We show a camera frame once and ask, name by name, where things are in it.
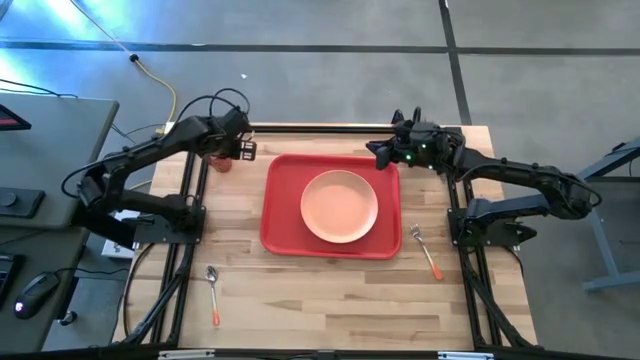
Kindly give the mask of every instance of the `plate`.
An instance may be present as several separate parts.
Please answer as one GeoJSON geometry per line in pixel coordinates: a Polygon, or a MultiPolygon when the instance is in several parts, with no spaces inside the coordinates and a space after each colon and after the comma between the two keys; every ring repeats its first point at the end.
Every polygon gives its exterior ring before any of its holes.
{"type": "Polygon", "coordinates": [[[378,198],[369,183],[345,170],[332,170],[309,182],[300,201],[302,219],[317,237],[346,244],[364,236],[378,216],[378,198]]]}

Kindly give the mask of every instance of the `concrete floor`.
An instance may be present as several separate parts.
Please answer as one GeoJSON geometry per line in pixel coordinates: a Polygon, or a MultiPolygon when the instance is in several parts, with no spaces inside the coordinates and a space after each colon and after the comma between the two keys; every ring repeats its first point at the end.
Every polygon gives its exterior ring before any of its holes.
{"type": "MultiPolygon", "coordinates": [[[[438,0],[81,3],[113,35],[134,43],[398,45],[414,50],[447,45],[438,0]]],[[[635,0],[448,0],[448,5],[461,47],[640,48],[635,36],[640,2],[635,0]]],[[[14,0],[0,21],[0,38],[9,41],[0,46],[3,78],[118,100],[116,124],[123,131],[166,119],[169,94],[122,52],[11,48],[22,41],[105,41],[66,1],[14,0]]],[[[196,96],[231,86],[249,96],[255,122],[387,123],[396,108],[410,112],[420,105],[430,120],[460,124],[448,55],[407,49],[402,54],[171,52],[160,45],[140,56],[175,87],[179,108],[196,96]]],[[[460,55],[460,68],[471,122],[489,126],[498,156],[579,171],[640,135],[637,56],[460,55]]],[[[141,132],[136,139],[148,135],[141,132]]],[[[126,144],[112,133],[103,152],[126,144]]],[[[634,171],[640,174],[640,165],[634,171]]],[[[152,169],[145,169],[131,182],[151,174],[152,169]]],[[[620,191],[609,189],[613,195],[605,195],[605,201],[620,191]]],[[[625,191],[625,199],[640,203],[637,188],[625,191]]],[[[505,186],[507,197],[526,192],[505,186]]],[[[620,207],[614,200],[610,204],[603,217],[621,219],[625,214],[616,213],[620,207]]],[[[588,226],[550,218],[526,223],[539,231],[522,247],[522,259],[540,344],[638,358],[640,285],[584,293],[583,281],[605,275],[588,226]]],[[[618,221],[615,228],[624,230],[626,238],[637,234],[633,225],[618,221]]],[[[640,246],[611,238],[621,266],[639,270],[640,246]]],[[[112,266],[85,262],[85,267],[112,266]]],[[[54,327],[47,348],[106,343],[114,325],[106,319],[115,320],[121,292],[115,283],[82,280],[74,310],[99,316],[103,326],[78,322],[54,327]]]]}

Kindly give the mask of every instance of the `plastic tray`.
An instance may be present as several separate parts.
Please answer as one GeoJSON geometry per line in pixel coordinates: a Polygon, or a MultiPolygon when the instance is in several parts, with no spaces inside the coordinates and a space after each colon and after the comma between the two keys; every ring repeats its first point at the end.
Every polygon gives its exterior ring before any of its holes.
{"type": "Polygon", "coordinates": [[[334,258],[389,259],[402,245],[400,183],[391,164],[376,170],[367,157],[280,155],[267,174],[260,225],[264,247],[281,255],[334,258]],[[329,170],[348,170],[365,178],[378,198],[378,218],[371,230],[348,244],[332,244],[315,236],[300,213],[300,199],[307,184],[329,170]]]}

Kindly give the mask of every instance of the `butcher block tabletop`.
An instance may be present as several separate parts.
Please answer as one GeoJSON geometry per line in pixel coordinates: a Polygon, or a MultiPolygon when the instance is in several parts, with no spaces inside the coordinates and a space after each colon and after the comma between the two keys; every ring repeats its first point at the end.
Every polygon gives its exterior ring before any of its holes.
{"type": "MultiPolygon", "coordinates": [[[[467,147],[493,156],[489,130],[464,126],[467,147]]],[[[228,173],[210,171],[207,218],[196,246],[180,335],[181,348],[470,350],[473,348],[458,252],[446,223],[446,184],[433,171],[398,165],[403,244],[391,260],[349,260],[274,255],[260,242],[269,164],[280,154],[372,156],[364,144],[385,134],[255,134],[253,162],[234,161],[228,173]],[[434,279],[420,244],[409,234],[417,223],[444,275],[434,279]],[[207,265],[216,283],[220,326],[212,323],[207,265]]],[[[151,193],[179,192],[186,154],[156,166],[151,193]]],[[[195,189],[198,165],[192,189],[195,189]]],[[[476,197],[502,198],[499,183],[474,180],[476,197]]],[[[129,326],[158,297],[167,245],[156,245],[132,280],[129,326]]],[[[487,248],[496,302],[522,336],[536,343],[520,267],[502,248],[487,248]]],[[[173,301],[166,313],[168,334],[173,301]]],[[[479,306],[485,339],[486,311],[479,306]]],[[[122,313],[114,340],[124,337],[122,313]]]]}

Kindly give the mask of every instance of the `orange-handled spoon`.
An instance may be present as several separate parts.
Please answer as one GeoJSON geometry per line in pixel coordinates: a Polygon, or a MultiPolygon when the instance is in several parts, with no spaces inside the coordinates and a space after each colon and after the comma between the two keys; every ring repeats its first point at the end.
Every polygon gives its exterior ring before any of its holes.
{"type": "Polygon", "coordinates": [[[422,241],[422,236],[420,235],[420,228],[418,227],[418,224],[411,225],[409,230],[411,231],[411,235],[416,240],[418,240],[418,242],[420,242],[420,246],[422,246],[422,250],[424,250],[424,254],[427,255],[427,259],[429,260],[429,264],[431,264],[431,269],[433,270],[433,276],[436,278],[436,280],[443,280],[444,276],[442,276],[442,273],[440,272],[438,265],[436,265],[436,263],[433,262],[433,259],[431,259],[431,255],[429,255],[429,250],[427,250],[427,247],[424,245],[424,241],[422,241]]]}
{"type": "Polygon", "coordinates": [[[218,271],[213,266],[207,266],[207,280],[211,285],[211,302],[213,304],[213,325],[220,325],[220,314],[218,313],[218,303],[216,302],[216,281],[218,280],[218,271]]]}

